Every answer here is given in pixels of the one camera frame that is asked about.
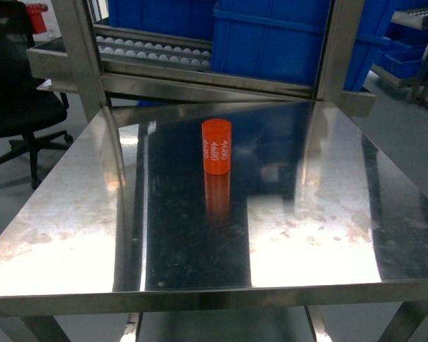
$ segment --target roller conveyor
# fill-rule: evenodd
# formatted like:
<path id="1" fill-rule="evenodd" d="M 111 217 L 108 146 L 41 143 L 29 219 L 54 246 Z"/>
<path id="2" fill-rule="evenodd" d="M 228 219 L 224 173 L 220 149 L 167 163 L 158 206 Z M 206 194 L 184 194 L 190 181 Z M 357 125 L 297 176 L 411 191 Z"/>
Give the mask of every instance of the roller conveyor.
<path id="1" fill-rule="evenodd" d="M 428 29 L 428 7 L 410 9 L 408 11 L 396 11 L 392 22 L 417 30 Z"/>

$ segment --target stainless steel table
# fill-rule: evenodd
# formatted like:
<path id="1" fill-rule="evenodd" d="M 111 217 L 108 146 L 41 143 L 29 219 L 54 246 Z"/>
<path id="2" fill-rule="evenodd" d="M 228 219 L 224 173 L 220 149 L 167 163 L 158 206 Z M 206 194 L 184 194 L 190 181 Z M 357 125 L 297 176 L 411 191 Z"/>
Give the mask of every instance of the stainless steel table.
<path id="1" fill-rule="evenodd" d="M 0 236 L 0 317 L 386 301 L 428 337 L 428 199 L 332 103 L 103 109 Z"/>

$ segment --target blue crate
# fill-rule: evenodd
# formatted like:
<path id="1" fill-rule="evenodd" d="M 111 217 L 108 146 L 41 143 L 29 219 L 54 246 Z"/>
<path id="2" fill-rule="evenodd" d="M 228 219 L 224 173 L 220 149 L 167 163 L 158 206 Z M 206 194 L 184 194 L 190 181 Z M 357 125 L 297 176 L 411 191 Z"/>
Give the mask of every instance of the blue crate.
<path id="1" fill-rule="evenodd" d="M 219 0 L 222 11 L 292 23 L 324 26 L 330 2 L 327 0 Z"/>
<path id="2" fill-rule="evenodd" d="M 399 0 L 365 0 L 358 33 L 383 36 Z M 222 11 L 292 23 L 324 26 L 330 2 L 327 0 L 219 0 Z"/>
<path id="3" fill-rule="evenodd" d="M 109 24 L 174 36 L 213 39 L 217 0 L 108 0 Z"/>
<path id="4" fill-rule="evenodd" d="M 413 78 L 417 76 L 424 50 L 408 50 L 389 53 L 386 55 L 385 70 L 398 78 Z"/>
<path id="5" fill-rule="evenodd" d="M 307 86 L 315 84 L 324 27 L 219 9 L 214 11 L 214 15 L 212 70 Z M 361 90 L 378 47 L 388 43 L 383 38 L 357 36 L 347 76 L 347 90 Z"/>
<path id="6" fill-rule="evenodd" d="M 389 44 L 389 39 L 357 35 L 349 70 L 344 84 L 345 90 L 361 91 L 363 83 L 376 59 L 378 51 Z"/>
<path id="7" fill-rule="evenodd" d="M 399 41 L 390 41 L 390 45 L 381 46 L 379 48 L 374 63 L 378 66 L 384 67 L 387 62 L 387 58 L 385 56 L 388 53 L 400 52 L 409 49 L 410 47 L 408 45 L 400 43 Z"/>
<path id="8" fill-rule="evenodd" d="M 399 0 L 365 0 L 358 33 L 382 37 L 398 3 Z"/>

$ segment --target white ball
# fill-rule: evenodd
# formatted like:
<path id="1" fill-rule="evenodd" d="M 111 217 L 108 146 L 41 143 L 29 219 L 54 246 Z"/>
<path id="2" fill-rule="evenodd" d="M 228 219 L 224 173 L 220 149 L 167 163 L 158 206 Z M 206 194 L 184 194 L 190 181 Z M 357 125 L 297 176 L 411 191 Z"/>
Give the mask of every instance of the white ball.
<path id="1" fill-rule="evenodd" d="M 114 51 L 115 55 L 118 56 L 124 56 L 126 54 L 126 52 L 124 50 L 122 50 L 121 48 L 118 48 L 117 50 Z"/>
<path id="2" fill-rule="evenodd" d="M 114 53 L 114 50 L 113 50 L 113 48 L 110 48 L 109 46 L 107 46 L 103 49 L 103 52 L 104 53 L 110 53 L 112 55 Z"/>

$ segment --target orange cylinder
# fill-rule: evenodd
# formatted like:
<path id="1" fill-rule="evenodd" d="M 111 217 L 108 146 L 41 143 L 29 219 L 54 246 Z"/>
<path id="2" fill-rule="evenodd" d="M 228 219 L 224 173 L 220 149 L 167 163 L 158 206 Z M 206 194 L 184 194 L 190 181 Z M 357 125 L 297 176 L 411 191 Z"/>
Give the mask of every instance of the orange cylinder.
<path id="1" fill-rule="evenodd" d="M 201 125 L 203 168 L 210 175 L 224 175 L 231 168 L 231 123 L 210 119 Z"/>

